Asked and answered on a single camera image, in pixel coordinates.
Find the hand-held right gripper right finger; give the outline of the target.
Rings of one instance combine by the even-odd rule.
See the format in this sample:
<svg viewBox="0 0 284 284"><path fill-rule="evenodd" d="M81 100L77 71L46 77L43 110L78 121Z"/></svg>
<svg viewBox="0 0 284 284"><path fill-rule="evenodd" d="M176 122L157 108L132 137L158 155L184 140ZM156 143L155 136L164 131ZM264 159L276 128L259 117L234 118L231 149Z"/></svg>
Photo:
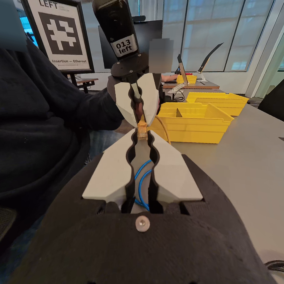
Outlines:
<svg viewBox="0 0 284 284"><path fill-rule="evenodd" d="M163 213L163 203L201 201L203 195L197 186L184 155L153 130L148 131L150 159L153 162L148 187L151 213Z"/></svg>

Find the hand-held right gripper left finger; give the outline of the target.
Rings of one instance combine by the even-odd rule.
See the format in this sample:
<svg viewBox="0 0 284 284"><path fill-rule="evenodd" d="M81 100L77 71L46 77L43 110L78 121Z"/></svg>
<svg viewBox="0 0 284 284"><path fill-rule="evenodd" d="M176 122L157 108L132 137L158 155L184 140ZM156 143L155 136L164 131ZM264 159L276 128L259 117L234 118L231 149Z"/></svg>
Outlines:
<svg viewBox="0 0 284 284"><path fill-rule="evenodd" d="M134 128L104 151L82 197L115 202L121 212L131 212L135 201L134 169L131 165L136 156L135 146Z"/></svg>

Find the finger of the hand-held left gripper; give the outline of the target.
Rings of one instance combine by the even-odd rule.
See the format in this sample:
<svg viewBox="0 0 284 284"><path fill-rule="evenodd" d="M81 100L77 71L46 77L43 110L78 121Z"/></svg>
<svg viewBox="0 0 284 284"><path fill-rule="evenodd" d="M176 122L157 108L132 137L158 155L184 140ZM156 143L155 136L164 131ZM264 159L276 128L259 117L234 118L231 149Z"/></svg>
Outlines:
<svg viewBox="0 0 284 284"><path fill-rule="evenodd" d="M146 73L137 80L143 105L143 114L147 126L150 127L158 111L160 74Z"/></svg>
<svg viewBox="0 0 284 284"><path fill-rule="evenodd" d="M125 120L134 128L139 122L136 114L136 104L134 100L134 90L130 83L120 82L115 86L116 106L120 110Z"/></svg>

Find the person's left forearm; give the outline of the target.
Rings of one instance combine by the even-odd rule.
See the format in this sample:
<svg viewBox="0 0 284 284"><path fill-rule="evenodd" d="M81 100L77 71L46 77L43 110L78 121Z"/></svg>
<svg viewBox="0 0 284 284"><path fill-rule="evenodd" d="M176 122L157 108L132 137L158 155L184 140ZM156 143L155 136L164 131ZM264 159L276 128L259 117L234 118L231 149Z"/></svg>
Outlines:
<svg viewBox="0 0 284 284"><path fill-rule="evenodd" d="M77 90L70 93L73 99L73 121L88 130L116 130L124 120L108 89L96 94Z"/></svg>

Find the wooden bench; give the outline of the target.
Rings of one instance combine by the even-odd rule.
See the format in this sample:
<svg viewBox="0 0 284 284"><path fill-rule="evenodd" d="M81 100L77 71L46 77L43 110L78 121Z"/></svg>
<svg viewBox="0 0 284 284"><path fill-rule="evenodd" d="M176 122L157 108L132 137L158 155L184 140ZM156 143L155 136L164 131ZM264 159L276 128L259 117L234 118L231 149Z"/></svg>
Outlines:
<svg viewBox="0 0 284 284"><path fill-rule="evenodd" d="M93 79L80 79L77 80L77 86L79 88L79 86L81 87L88 87L88 86L93 86L95 85L95 82L98 81L98 78L93 78Z"/></svg>

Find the clipboard document stand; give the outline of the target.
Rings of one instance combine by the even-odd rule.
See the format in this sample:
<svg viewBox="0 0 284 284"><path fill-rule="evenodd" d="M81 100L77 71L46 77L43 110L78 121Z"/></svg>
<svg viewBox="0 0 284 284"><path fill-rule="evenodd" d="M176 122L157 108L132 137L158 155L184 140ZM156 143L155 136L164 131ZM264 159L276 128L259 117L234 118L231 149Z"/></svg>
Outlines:
<svg viewBox="0 0 284 284"><path fill-rule="evenodd" d="M211 56L220 46L222 46L223 43L224 43L224 42L222 42L222 43L218 44L217 46L215 46L215 48L213 48L213 49L208 53L208 55L205 57L205 59L203 60L201 66L199 67L199 69L198 69L198 71L197 71L197 73L201 75L201 79L200 79L200 78L199 78L199 79L197 78L197 82L201 82L201 83L207 82L207 80L205 79L205 77L204 77L204 75L203 75L202 72L203 72L203 70L204 70L206 64L208 63L208 61L209 61L209 59L210 59L210 56Z"/></svg>
<svg viewBox="0 0 284 284"><path fill-rule="evenodd" d="M183 87L187 87L189 85L188 80L187 80L187 76L186 76L186 72L183 66L183 62L181 59L181 55L179 54L178 57L178 63L179 63L179 70L183 79L182 83L179 83L178 79L176 80L176 86L172 88L172 92L176 93L177 91L179 91L180 89L182 89Z"/></svg>

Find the small yellow plastic bin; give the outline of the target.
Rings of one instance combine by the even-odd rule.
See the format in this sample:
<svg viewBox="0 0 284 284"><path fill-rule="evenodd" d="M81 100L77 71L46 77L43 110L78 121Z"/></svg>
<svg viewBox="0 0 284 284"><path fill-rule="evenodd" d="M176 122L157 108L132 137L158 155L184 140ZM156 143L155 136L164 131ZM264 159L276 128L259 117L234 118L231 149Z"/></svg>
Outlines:
<svg viewBox="0 0 284 284"><path fill-rule="evenodd" d="M197 76L194 75L187 75L187 82L188 84L195 84L196 80L197 80ZM176 83L177 84L181 84L184 82L183 76L182 75L178 75L177 79L176 79Z"/></svg>

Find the yellow bin with divider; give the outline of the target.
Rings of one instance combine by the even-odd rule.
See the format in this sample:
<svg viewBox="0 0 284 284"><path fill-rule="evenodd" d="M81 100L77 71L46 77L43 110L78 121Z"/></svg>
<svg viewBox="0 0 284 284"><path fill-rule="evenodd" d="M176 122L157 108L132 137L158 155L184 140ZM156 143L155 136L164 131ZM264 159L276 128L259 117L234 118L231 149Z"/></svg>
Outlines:
<svg viewBox="0 0 284 284"><path fill-rule="evenodd" d="M171 142L218 144L234 118L208 103L161 105L158 117Z"/></svg>

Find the framed black-white tag sign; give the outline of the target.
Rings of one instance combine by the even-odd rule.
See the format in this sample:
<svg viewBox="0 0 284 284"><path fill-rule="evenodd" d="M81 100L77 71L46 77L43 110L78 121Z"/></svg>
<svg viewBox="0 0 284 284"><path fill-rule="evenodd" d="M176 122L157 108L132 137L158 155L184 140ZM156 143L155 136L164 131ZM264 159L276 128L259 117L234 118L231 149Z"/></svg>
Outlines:
<svg viewBox="0 0 284 284"><path fill-rule="evenodd" d="M64 74L94 73L80 1L21 1L38 48Z"/></svg>

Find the black easel stand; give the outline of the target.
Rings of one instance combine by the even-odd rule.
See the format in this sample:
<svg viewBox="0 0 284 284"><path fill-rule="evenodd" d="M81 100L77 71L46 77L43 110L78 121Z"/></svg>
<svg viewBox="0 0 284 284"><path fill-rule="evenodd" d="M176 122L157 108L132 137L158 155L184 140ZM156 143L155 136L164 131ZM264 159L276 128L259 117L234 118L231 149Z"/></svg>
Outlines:
<svg viewBox="0 0 284 284"><path fill-rule="evenodd" d="M78 88L76 81L82 78L76 76L75 74L65 74L65 73L62 73L62 74L66 79L68 79L73 85L75 85ZM90 86L88 87L79 86L78 89L82 89L85 93L88 93L88 89L90 89Z"/></svg>

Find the wooden table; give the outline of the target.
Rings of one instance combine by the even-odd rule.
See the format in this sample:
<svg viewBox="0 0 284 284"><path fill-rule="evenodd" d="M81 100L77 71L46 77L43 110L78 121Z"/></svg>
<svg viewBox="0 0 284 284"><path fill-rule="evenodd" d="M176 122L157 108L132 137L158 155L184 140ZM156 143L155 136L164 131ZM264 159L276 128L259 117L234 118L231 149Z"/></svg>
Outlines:
<svg viewBox="0 0 284 284"><path fill-rule="evenodd" d="M170 82L165 82L163 84L163 88L164 89L173 89L174 87L176 87L178 84L175 81L170 81ZM199 82L196 81L195 84L189 84L188 86L184 86L182 87L182 89L219 89L220 86L217 84L214 84L210 81L207 82Z"/></svg>

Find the large yellow plastic bin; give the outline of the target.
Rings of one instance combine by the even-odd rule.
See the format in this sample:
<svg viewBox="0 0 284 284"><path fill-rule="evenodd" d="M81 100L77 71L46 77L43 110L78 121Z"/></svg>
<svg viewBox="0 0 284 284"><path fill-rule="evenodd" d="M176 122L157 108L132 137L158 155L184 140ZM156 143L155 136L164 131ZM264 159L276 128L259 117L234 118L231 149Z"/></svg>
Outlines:
<svg viewBox="0 0 284 284"><path fill-rule="evenodd" d="M186 102L208 103L214 105L230 116L239 116L249 98L233 93L189 92Z"/></svg>

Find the person's dark sweater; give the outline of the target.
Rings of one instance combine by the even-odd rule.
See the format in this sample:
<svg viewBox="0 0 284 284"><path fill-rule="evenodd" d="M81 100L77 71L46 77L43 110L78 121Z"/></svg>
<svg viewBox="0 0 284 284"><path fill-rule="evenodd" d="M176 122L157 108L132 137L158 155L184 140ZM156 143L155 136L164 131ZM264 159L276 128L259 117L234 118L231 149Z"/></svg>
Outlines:
<svg viewBox="0 0 284 284"><path fill-rule="evenodd" d="M1 206L45 211L86 160L93 97L25 39L1 48Z"/></svg>

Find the large glass window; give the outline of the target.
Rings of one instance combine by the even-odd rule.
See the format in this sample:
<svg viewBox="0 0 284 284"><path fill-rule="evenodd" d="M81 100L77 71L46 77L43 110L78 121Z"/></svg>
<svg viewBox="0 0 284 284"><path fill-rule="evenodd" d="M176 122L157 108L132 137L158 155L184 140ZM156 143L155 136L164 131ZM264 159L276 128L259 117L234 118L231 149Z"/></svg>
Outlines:
<svg viewBox="0 0 284 284"><path fill-rule="evenodd" d="M246 72L275 1L164 1L162 36L174 41L172 69L181 54L185 70L196 72L208 53L204 72Z"/></svg>

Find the black chair back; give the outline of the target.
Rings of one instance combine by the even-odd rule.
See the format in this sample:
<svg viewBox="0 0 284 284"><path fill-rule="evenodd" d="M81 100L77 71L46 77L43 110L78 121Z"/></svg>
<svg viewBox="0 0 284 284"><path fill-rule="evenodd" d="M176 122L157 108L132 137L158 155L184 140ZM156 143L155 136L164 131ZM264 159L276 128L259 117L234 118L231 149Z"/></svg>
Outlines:
<svg viewBox="0 0 284 284"><path fill-rule="evenodd" d="M258 109L284 121L284 80L265 96Z"/></svg>

